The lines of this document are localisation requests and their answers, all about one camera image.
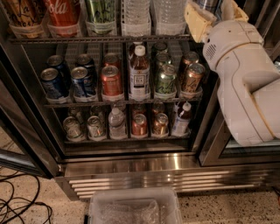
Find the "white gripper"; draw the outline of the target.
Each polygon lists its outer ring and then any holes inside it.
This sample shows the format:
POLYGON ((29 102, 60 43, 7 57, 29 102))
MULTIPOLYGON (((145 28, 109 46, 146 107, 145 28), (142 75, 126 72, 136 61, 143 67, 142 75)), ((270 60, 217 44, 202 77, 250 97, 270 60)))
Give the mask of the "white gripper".
POLYGON ((258 30, 247 23, 248 15, 235 0, 222 0, 220 9, 223 22, 213 28, 217 17, 212 12, 201 9, 195 2, 187 2, 185 5, 185 21, 189 32, 195 42, 206 42, 203 56, 213 71, 219 60, 235 48, 247 44, 262 46, 264 42, 258 30))

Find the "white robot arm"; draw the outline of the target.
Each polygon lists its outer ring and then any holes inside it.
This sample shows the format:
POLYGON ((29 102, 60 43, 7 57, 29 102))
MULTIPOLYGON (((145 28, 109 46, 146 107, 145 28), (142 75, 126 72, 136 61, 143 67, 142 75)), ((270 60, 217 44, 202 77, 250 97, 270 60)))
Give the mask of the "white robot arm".
POLYGON ((218 101, 235 141, 244 147, 280 138, 280 73, 263 38, 234 0, 222 4, 222 19, 186 0, 185 21, 202 42, 209 68, 220 78, 218 101))

